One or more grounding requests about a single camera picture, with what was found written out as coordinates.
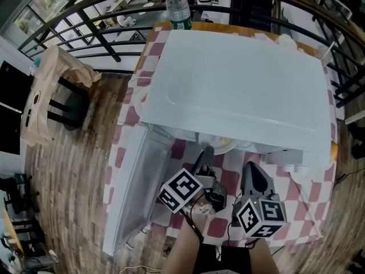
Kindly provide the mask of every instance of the wooden floor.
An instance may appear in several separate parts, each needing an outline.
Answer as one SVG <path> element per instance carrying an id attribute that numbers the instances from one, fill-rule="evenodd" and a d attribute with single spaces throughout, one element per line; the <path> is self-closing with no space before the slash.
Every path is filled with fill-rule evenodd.
<path id="1" fill-rule="evenodd" d="M 60 257 L 56 273 L 119 273 L 125 266 L 139 264 L 161 269 L 167 256 L 164 250 L 174 242 L 158 232 L 147 232 L 134 249 L 123 249 L 114 257 L 102 252 L 103 171 L 128 79 L 104 76 L 90 90 L 94 111 L 83 130 L 68 132 L 52 122 L 52 146 L 27 151 L 26 173 L 34 176 L 33 187 L 40 192 L 37 218 L 47 247 Z M 60 87 L 57 96 L 64 99 L 67 90 Z M 365 108 L 362 98 L 347 112 L 361 107 Z M 343 123 L 339 123 L 339 142 L 337 176 L 365 167 L 364 160 L 351 157 L 352 139 Z M 322 240 L 275 254 L 281 273 L 345 273 L 352 256 L 365 248 L 364 176 L 365 171 L 352 174 L 334 189 Z M 134 269 L 129 273 L 145 272 Z"/>

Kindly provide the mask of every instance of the water bottle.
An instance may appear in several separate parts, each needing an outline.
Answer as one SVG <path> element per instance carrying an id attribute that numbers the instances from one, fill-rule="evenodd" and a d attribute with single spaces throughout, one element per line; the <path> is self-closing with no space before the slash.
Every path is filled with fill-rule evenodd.
<path id="1" fill-rule="evenodd" d="M 36 76 L 39 71 L 40 58 L 34 60 L 33 65 L 30 66 L 30 75 Z"/>
<path id="2" fill-rule="evenodd" d="M 166 0 L 167 14 L 174 30 L 192 29 L 190 8 L 187 0 Z"/>

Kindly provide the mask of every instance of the red and white checkered cloth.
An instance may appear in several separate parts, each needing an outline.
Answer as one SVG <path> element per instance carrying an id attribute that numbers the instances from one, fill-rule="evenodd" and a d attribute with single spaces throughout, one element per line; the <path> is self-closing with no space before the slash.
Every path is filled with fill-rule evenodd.
<path id="1" fill-rule="evenodd" d="M 152 33 L 151 40 L 141 59 L 139 69 L 128 84 L 127 94 L 115 128 L 106 171 L 103 206 L 105 218 L 108 216 L 109 207 L 115 193 L 116 179 L 123 162 L 128 140 L 131 138 L 129 137 L 130 133 L 134 125 L 139 122 L 139 117 L 134 108 L 135 96 L 142 88 L 150 84 L 170 30 L 169 27 L 155 28 L 155 32 Z M 328 129 L 331 129 L 332 140 L 337 142 L 334 98 L 327 68 L 324 68 L 324 72 L 326 74 L 328 101 L 331 110 L 331 127 L 328 127 Z M 182 167 L 191 168 L 198 155 L 196 149 L 195 143 L 176 139 L 165 174 L 167 178 L 173 176 Z M 213 169 L 216 172 L 217 179 L 227 188 L 227 208 L 217 213 L 213 220 L 207 222 L 204 230 L 204 243 L 226 244 L 228 240 L 227 227 L 232 219 L 232 204 L 240 193 L 242 166 L 250 160 L 259 164 L 273 178 L 275 191 L 279 194 L 280 199 L 285 202 L 288 224 L 269 239 L 270 246 L 293 245 L 320 238 L 323 221 L 330 206 L 336 163 L 325 173 L 316 173 L 312 182 L 299 185 L 291 179 L 289 173 L 283 171 L 282 167 L 266 164 L 263 156 L 251 152 L 231 150 L 226 154 L 214 157 Z M 182 215 L 171 213 L 165 205 L 157 202 L 147 228 L 159 234 L 177 237 L 182 223 Z M 230 245 L 244 246 L 246 239 L 241 227 L 230 227 L 229 233 Z"/>

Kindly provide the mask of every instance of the metal railing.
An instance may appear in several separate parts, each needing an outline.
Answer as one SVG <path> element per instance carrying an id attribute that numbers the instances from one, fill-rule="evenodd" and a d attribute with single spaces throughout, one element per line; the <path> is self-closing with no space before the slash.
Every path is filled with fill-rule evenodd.
<path id="1" fill-rule="evenodd" d="M 145 44 L 145 39 L 140 39 L 136 41 L 119 41 L 119 42 L 108 42 L 104 35 L 112 34 L 112 33 L 122 33 L 125 31 L 138 31 L 142 30 L 152 30 L 153 25 L 150 26 L 130 26 L 130 27 L 116 27 L 110 29 L 99 30 L 95 27 L 94 22 L 100 21 L 102 19 L 113 18 L 120 15 L 130 15 L 139 12 L 150 12 L 150 11 L 163 11 L 165 10 L 165 5 L 160 4 L 152 7 L 137 7 L 134 9 L 126 9 L 117 11 L 114 13 L 108 13 L 100 15 L 96 18 L 89 18 L 87 14 L 84 12 L 85 8 L 98 4 L 106 0 L 83 0 L 75 5 L 72 3 L 74 0 L 69 0 L 67 7 L 64 7 L 64 10 L 56 17 L 45 23 L 40 29 L 38 29 L 35 33 L 29 36 L 19 47 L 19 50 L 26 55 L 29 55 L 30 58 L 38 55 L 42 51 L 33 53 L 30 55 L 30 51 L 37 48 L 38 46 L 42 46 L 44 48 L 44 43 L 49 41 L 52 38 L 61 37 L 60 35 L 70 31 L 77 30 L 78 27 L 86 25 L 91 30 L 90 34 L 79 35 L 76 38 L 72 38 L 69 40 L 63 40 L 61 43 L 58 43 L 58 46 L 69 44 L 70 42 L 82 40 L 89 37 L 95 37 L 99 40 L 97 44 L 87 44 L 86 46 L 76 47 L 73 49 L 67 50 L 72 53 L 80 50 L 88 50 L 97 47 L 103 47 L 105 49 L 104 53 L 95 53 L 95 54 L 84 54 L 77 55 L 76 58 L 89 58 L 89 57 L 100 57 L 100 56 L 111 56 L 116 62 L 121 61 L 121 56 L 139 56 L 140 52 L 117 52 L 113 48 L 113 46 L 121 46 L 121 45 L 143 45 Z M 285 2 L 291 4 L 295 7 L 298 7 L 314 16 L 319 21 L 319 24 L 323 30 L 325 38 L 322 38 L 310 31 L 301 28 L 297 25 L 289 23 L 287 21 L 276 18 L 275 15 L 265 15 L 260 11 L 255 11 L 257 9 L 257 5 L 253 7 L 252 4 L 247 3 L 247 1 L 251 0 L 241 0 L 234 1 L 231 6 L 240 5 L 240 7 L 221 7 L 221 6 L 207 6 L 207 5 L 190 5 L 190 10 L 194 11 L 214 11 L 221 13 L 228 13 L 231 16 L 230 21 L 232 24 L 249 27 L 252 21 L 262 22 L 269 25 L 275 25 L 278 27 L 284 27 L 289 30 L 296 31 L 300 34 L 303 34 L 315 41 L 330 47 L 333 40 L 336 43 L 336 46 L 333 46 L 331 49 L 334 63 L 329 63 L 328 67 L 335 70 L 338 74 L 339 83 L 332 82 L 332 85 L 335 87 L 335 100 L 336 106 L 342 107 L 348 102 L 355 99 L 361 93 L 365 91 L 365 84 L 362 84 L 362 78 L 364 77 L 364 67 L 358 62 L 355 57 L 355 51 L 353 46 L 356 46 L 357 50 L 362 52 L 361 56 L 364 55 L 365 50 L 365 42 L 361 39 L 361 37 L 357 34 L 357 32 L 347 24 L 348 21 L 341 22 L 336 16 L 334 16 L 330 11 L 328 11 L 325 7 L 325 0 L 275 0 L 277 2 Z M 55 26 L 66 19 L 69 15 L 77 13 L 82 22 L 77 23 L 75 25 L 71 25 L 68 28 L 55 32 Z M 330 38 L 326 29 L 330 30 L 332 38 Z M 348 49 L 344 50 L 341 44 L 338 41 L 338 34 L 344 37 L 348 45 Z M 27 47 L 28 44 L 32 41 L 35 41 L 35 45 L 32 47 Z M 113 72 L 126 72 L 129 73 L 128 70 L 113 70 Z"/>
<path id="2" fill-rule="evenodd" d="M 357 17 L 361 16 L 358 9 L 355 9 L 348 0 L 312 0 L 314 3 L 325 7 L 330 10 L 330 6 L 326 3 L 330 2 L 335 7 L 335 11 L 340 14 L 340 18 L 346 25 L 350 25 L 348 15 L 344 13 L 343 9 L 338 6 L 338 3 L 344 5 L 347 9 L 351 11 L 352 15 Z M 327 41 L 330 40 L 328 32 L 325 29 L 325 24 L 318 17 L 318 24 L 322 30 Z M 365 91 L 363 84 L 360 82 L 364 77 L 364 67 L 356 61 L 356 51 L 354 51 L 354 44 L 349 40 L 348 36 L 342 32 L 342 41 L 345 42 L 344 46 L 339 41 L 339 37 L 333 27 L 328 27 L 332 40 L 336 43 L 336 47 L 333 49 L 332 57 L 334 63 L 329 63 L 328 67 L 337 71 L 339 84 L 332 82 L 335 89 L 335 99 L 338 101 L 337 106 L 342 107 L 352 101 L 354 98 L 359 96 Z M 362 54 L 364 55 L 364 48 L 360 48 Z"/>

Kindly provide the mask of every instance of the container lid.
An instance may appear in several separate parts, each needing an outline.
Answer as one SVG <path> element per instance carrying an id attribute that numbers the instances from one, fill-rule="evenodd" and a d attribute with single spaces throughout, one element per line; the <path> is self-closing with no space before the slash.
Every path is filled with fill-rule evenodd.
<path id="1" fill-rule="evenodd" d="M 321 62 L 307 54 L 238 35 L 173 30 L 141 121 L 329 160 L 327 94 Z"/>

